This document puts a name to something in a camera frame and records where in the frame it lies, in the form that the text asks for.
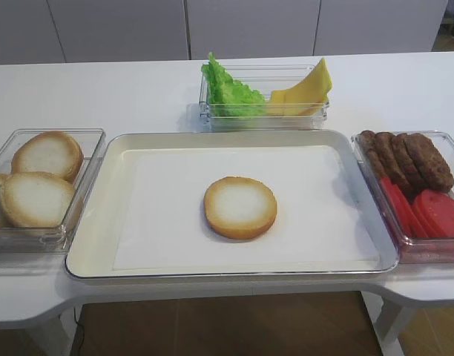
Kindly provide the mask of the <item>toasted bun half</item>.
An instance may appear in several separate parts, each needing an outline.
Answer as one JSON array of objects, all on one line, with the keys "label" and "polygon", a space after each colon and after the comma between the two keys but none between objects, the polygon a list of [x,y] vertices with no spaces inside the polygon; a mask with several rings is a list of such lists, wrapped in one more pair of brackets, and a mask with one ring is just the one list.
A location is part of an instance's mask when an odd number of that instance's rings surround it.
[{"label": "toasted bun half", "polygon": [[268,231],[277,217],[277,200],[262,182],[224,177],[203,197],[204,215],[216,233],[232,240],[252,240]]}]

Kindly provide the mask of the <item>green lettuce leaf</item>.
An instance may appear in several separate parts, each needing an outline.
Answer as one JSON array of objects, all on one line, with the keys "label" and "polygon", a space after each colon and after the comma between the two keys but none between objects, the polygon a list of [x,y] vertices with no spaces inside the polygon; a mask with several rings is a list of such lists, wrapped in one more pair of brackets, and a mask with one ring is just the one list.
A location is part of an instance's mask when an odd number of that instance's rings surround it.
[{"label": "green lettuce leaf", "polygon": [[216,116],[264,115],[265,97],[258,90],[252,90],[247,84],[234,79],[212,52],[208,54],[208,64],[204,64],[201,71],[208,82],[209,103],[214,106]]}]

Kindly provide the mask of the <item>clear plastic lettuce cheese container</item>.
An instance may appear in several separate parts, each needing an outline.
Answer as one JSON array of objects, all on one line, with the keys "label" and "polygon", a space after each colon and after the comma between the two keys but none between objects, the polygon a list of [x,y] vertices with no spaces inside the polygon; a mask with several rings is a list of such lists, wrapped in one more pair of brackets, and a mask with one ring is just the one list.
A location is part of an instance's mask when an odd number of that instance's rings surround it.
[{"label": "clear plastic lettuce cheese container", "polygon": [[227,65],[226,70],[234,79],[258,90],[266,100],[263,116],[224,117],[216,116],[209,103],[208,82],[203,76],[199,98],[199,120],[204,131],[252,131],[252,130],[315,130],[321,129],[327,119],[329,103],[311,116],[268,116],[267,104],[273,90],[285,90],[300,82],[314,65]]}]

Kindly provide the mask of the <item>flat yellow cheese slice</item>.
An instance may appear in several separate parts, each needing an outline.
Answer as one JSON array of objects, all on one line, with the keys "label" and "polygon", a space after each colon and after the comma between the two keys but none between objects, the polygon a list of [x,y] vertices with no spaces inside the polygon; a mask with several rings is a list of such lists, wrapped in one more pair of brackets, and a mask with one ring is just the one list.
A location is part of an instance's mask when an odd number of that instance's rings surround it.
[{"label": "flat yellow cheese slice", "polygon": [[329,103],[329,97],[315,103],[293,103],[287,104],[284,90],[273,90],[267,104],[266,114],[268,116],[311,116],[321,111],[324,105]]}]

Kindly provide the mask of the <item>upright yellow cheese slice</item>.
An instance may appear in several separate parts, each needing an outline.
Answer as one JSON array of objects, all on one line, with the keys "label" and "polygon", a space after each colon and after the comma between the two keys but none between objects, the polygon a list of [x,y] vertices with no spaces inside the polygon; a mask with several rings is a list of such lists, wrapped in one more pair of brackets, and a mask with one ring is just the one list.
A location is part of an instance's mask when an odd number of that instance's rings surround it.
[{"label": "upright yellow cheese slice", "polygon": [[269,103],[272,105],[324,103],[331,89],[332,80],[326,60],[322,58],[301,82],[285,90],[273,90]]}]

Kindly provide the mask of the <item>white parchment paper sheet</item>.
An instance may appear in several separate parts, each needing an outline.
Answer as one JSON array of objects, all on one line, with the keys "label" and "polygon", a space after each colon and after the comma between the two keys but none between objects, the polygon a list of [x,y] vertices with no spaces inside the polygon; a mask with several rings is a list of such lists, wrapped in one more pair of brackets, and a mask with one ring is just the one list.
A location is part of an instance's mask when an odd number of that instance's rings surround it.
[{"label": "white parchment paper sheet", "polygon": [[[133,192],[114,268],[159,274],[344,271],[376,267],[372,242],[327,146],[134,151]],[[277,200],[274,225],[235,242],[215,234],[203,213],[208,186],[248,177]]]}]

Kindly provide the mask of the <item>rear brown meat patty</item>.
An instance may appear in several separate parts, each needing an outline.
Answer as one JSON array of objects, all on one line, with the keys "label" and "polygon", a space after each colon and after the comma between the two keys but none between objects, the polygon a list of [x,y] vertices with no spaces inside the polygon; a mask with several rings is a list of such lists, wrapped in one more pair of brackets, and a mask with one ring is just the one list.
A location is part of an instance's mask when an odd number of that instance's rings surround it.
[{"label": "rear brown meat patty", "polygon": [[363,153],[369,161],[369,165],[378,179],[386,176],[386,171],[379,159],[375,149],[375,133],[373,131],[362,131],[359,135],[359,144]]}]

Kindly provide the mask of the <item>brown meat patty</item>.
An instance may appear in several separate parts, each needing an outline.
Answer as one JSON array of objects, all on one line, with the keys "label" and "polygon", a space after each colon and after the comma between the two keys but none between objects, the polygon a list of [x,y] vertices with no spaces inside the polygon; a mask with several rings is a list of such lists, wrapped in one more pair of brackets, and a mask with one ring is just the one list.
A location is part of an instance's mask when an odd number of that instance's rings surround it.
[{"label": "brown meat patty", "polygon": [[404,173],[410,185],[416,192],[420,192],[427,187],[426,182],[419,173],[405,145],[405,133],[396,135],[391,140],[392,150],[398,166]]},{"label": "brown meat patty", "polygon": [[395,135],[390,132],[378,132],[375,135],[375,150],[379,160],[392,183],[396,184],[406,198],[411,198],[415,190],[409,183],[404,172],[401,170],[398,161],[395,159],[392,149],[392,138]]},{"label": "brown meat patty", "polygon": [[369,165],[378,179],[386,176],[386,171],[379,159],[375,149],[375,133],[373,131],[362,131],[359,135],[359,144],[363,153],[369,161]]},{"label": "brown meat patty", "polygon": [[404,141],[408,154],[429,189],[448,193],[454,186],[454,177],[432,140],[421,133],[412,133]]}]

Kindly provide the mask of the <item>back bun half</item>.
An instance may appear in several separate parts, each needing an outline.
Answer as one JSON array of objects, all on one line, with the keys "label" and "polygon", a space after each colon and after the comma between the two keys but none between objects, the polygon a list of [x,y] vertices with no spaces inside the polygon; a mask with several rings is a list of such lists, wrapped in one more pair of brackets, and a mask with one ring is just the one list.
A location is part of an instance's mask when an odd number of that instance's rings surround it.
[{"label": "back bun half", "polygon": [[17,150],[11,162],[11,173],[45,172],[74,182],[83,160],[82,149],[71,135],[62,131],[47,131]]}]

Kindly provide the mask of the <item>rear red tomato slices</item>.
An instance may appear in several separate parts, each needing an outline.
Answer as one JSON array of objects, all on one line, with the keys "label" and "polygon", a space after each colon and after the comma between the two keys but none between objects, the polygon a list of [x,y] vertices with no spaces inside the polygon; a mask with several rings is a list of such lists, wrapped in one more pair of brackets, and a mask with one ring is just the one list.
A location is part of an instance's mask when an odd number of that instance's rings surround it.
[{"label": "rear red tomato slices", "polygon": [[404,235],[408,238],[428,239],[429,235],[426,229],[422,226],[400,188],[393,184],[389,177],[381,178],[380,184],[392,204]]}]

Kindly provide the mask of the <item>clear plastic bun container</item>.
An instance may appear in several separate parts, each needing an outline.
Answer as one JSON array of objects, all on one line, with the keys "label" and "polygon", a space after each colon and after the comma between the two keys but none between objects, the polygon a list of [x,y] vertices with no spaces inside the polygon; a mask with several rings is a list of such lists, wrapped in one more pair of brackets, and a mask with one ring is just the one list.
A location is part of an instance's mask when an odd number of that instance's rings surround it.
[{"label": "clear plastic bun container", "polygon": [[75,189],[72,202],[62,223],[55,228],[20,228],[6,218],[9,226],[0,228],[1,253],[66,251],[82,215],[88,191],[102,162],[105,132],[101,128],[18,129],[0,149],[0,173],[6,174],[7,177],[11,175],[11,162],[17,150],[33,137],[47,131],[62,131],[71,135],[82,149],[84,155],[82,167],[75,181],[69,182]]}]

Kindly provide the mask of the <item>clear plastic patty tomato container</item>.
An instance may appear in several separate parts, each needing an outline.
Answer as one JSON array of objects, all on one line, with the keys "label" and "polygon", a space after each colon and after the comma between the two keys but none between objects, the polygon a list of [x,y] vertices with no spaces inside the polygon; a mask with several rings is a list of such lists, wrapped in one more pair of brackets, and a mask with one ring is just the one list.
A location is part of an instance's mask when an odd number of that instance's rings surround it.
[{"label": "clear plastic patty tomato container", "polygon": [[[443,158],[447,161],[454,177],[454,140],[448,133],[438,131],[416,131],[416,132],[390,132],[392,134],[415,134],[420,133],[432,140],[434,146],[440,151]],[[398,248],[401,263],[454,263],[454,239],[432,238],[431,228],[427,228],[423,222],[422,226],[426,229],[428,239],[408,238],[404,235],[395,211],[390,200],[387,198],[381,187],[380,180],[375,176],[369,161],[363,153],[359,144],[359,134],[352,138],[355,145],[355,154],[358,158],[359,167],[363,173],[369,190],[383,215],[384,222],[389,229],[392,241]],[[407,198],[412,206],[415,198],[422,192],[416,192],[411,198]],[[454,186],[448,193],[443,193],[454,199]]]}]

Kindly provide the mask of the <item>front bun half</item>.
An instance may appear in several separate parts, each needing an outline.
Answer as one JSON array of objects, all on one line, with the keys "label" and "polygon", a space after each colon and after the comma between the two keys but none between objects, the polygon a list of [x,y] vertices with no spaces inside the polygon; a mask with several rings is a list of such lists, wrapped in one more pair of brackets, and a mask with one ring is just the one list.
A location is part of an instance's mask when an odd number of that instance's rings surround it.
[{"label": "front bun half", "polygon": [[53,174],[15,173],[0,185],[0,204],[16,227],[55,228],[62,223],[74,193],[69,182]]}]

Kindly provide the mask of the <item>front brown meat patty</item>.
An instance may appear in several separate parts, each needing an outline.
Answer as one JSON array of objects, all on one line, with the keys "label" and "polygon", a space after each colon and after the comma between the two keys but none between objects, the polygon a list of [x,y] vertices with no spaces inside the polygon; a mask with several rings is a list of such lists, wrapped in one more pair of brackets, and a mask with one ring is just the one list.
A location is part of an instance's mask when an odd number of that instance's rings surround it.
[{"label": "front brown meat patty", "polygon": [[432,140],[421,133],[412,133],[404,141],[408,154],[429,189],[448,193],[454,186],[454,177]]}]

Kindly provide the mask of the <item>front red tomato slice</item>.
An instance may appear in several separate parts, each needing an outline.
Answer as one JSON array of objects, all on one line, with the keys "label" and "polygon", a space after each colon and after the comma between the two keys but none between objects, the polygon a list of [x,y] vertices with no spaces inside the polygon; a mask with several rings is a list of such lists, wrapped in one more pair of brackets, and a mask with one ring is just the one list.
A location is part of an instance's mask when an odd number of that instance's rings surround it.
[{"label": "front red tomato slice", "polygon": [[431,228],[432,238],[454,239],[454,199],[450,196],[427,189],[415,198],[412,208],[419,220]]}]

